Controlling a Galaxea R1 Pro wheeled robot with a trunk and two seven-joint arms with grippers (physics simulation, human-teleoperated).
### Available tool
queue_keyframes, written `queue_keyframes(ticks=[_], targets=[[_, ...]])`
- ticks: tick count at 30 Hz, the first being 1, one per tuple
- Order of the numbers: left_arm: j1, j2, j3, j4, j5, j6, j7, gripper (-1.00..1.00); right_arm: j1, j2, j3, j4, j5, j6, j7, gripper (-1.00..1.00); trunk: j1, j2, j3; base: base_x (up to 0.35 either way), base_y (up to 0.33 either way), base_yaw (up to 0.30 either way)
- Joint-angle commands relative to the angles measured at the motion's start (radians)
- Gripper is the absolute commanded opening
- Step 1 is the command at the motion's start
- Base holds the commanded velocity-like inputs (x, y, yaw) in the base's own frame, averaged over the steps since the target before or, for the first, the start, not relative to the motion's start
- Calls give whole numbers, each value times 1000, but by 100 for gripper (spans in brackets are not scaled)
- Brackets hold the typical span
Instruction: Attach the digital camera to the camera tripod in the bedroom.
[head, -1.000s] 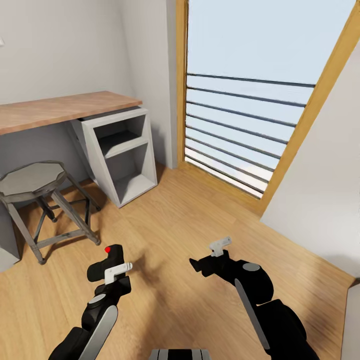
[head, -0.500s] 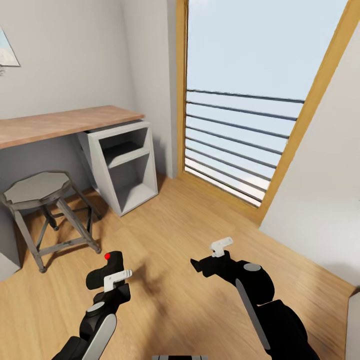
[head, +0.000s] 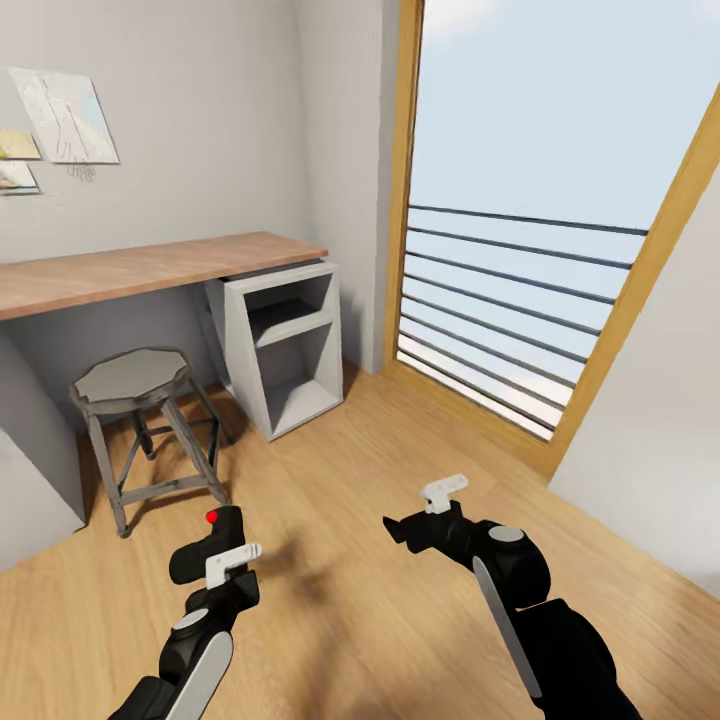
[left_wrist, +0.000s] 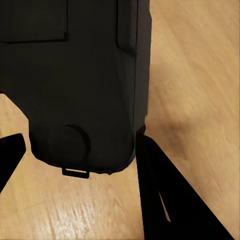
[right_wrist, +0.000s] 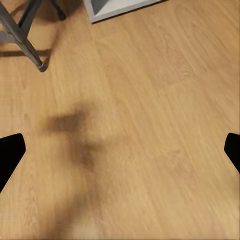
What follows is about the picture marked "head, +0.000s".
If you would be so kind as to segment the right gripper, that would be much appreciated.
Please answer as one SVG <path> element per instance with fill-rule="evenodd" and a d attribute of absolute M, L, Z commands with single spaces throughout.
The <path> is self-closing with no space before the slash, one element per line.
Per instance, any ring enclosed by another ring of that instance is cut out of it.
<path fill-rule="evenodd" d="M 453 559 L 448 547 L 449 533 L 464 518 L 461 504 L 455 500 L 450 500 L 449 503 L 451 508 L 441 514 L 421 511 L 401 521 L 384 516 L 383 527 L 388 529 L 398 544 L 406 541 L 409 551 L 415 555 L 435 548 Z"/>

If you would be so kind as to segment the digital camera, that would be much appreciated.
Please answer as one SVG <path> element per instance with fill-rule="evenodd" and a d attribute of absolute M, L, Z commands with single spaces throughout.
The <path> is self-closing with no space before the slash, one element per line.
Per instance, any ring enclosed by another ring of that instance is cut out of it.
<path fill-rule="evenodd" d="M 206 520 L 212 523 L 212 533 L 203 540 L 185 545 L 172 554 L 169 573 L 177 585 L 192 583 L 206 577 L 206 560 L 234 548 L 246 545 L 242 511 L 239 506 L 226 505 L 211 510 Z M 248 571 L 248 563 L 227 570 L 234 577 Z"/>

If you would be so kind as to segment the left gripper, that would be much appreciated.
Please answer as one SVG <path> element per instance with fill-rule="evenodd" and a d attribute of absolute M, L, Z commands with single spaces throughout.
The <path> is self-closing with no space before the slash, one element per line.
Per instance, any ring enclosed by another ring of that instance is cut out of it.
<path fill-rule="evenodd" d="M 231 602 L 234 608 L 234 622 L 236 622 L 240 612 L 254 608 L 259 603 L 260 592 L 255 570 L 235 575 L 224 585 L 219 585 L 214 589 L 203 588 L 192 592 L 186 601 L 187 611 L 213 597 L 224 597 Z"/>

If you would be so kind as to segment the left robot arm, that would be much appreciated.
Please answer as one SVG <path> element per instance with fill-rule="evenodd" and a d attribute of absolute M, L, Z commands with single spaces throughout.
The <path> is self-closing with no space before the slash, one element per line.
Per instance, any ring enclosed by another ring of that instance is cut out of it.
<path fill-rule="evenodd" d="M 251 543 L 206 560 L 207 588 L 191 593 L 187 613 L 170 630 L 160 677 L 144 676 L 107 720 L 201 719 L 233 658 L 233 622 L 260 600 L 255 570 L 234 577 L 226 571 L 261 555 L 262 545 Z"/>

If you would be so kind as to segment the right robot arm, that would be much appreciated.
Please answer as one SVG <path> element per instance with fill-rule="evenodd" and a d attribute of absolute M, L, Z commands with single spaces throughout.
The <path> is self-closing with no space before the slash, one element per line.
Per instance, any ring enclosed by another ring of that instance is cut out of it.
<path fill-rule="evenodd" d="M 533 703 L 545 720 L 642 720 L 616 684 L 614 660 L 594 626 L 563 598 L 547 601 L 551 574 L 524 530 L 463 518 L 447 497 L 467 476 L 428 484 L 425 511 L 401 521 L 383 517 L 391 537 L 415 555 L 438 549 L 470 570 Z"/>

